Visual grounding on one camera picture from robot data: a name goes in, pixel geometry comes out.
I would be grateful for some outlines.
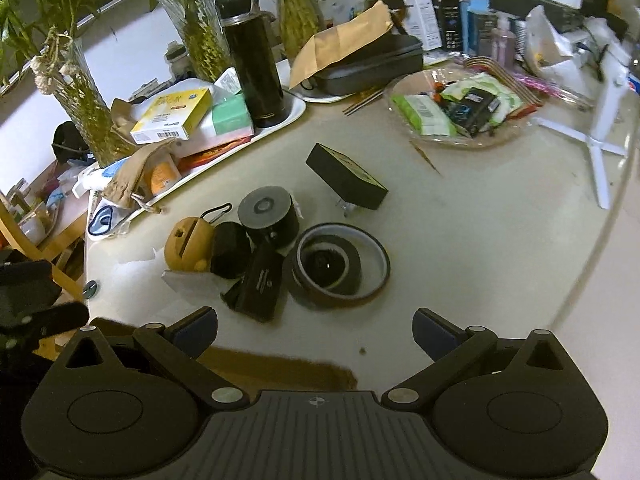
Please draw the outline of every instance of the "mint green box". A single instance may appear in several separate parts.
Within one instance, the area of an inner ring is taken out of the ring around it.
[[[224,135],[252,126],[251,116],[242,94],[231,96],[223,103],[215,105],[211,111],[211,117],[216,135]]]

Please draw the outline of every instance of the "green package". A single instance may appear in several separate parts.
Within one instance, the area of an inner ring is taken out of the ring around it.
[[[391,98],[420,135],[454,137],[456,127],[428,95],[397,95]]]

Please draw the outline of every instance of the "white wall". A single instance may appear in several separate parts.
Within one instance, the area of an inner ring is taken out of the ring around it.
[[[272,0],[260,6],[275,12]],[[153,78],[169,79],[163,56],[173,40],[180,38],[169,17],[160,6],[148,12],[148,0],[127,0],[96,20],[82,44],[105,102],[127,99]],[[0,99],[0,190],[23,177],[30,182],[53,162],[53,132],[67,120],[54,97],[38,93],[31,73]]]

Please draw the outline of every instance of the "brown paper bag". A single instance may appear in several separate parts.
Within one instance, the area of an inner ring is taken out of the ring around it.
[[[368,45],[391,30],[392,25],[388,7],[376,2],[350,22],[318,32],[306,42],[293,62],[289,88]]]
[[[113,121],[113,126],[111,129],[134,144],[131,131],[138,121],[131,117],[131,108],[131,103],[127,103],[118,98],[113,100],[113,104],[111,105],[111,120]]]

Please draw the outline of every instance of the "yellow box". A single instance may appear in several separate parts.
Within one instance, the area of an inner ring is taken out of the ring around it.
[[[159,140],[188,140],[191,131],[211,110],[213,97],[208,88],[174,92],[157,97],[131,131],[137,144]]]

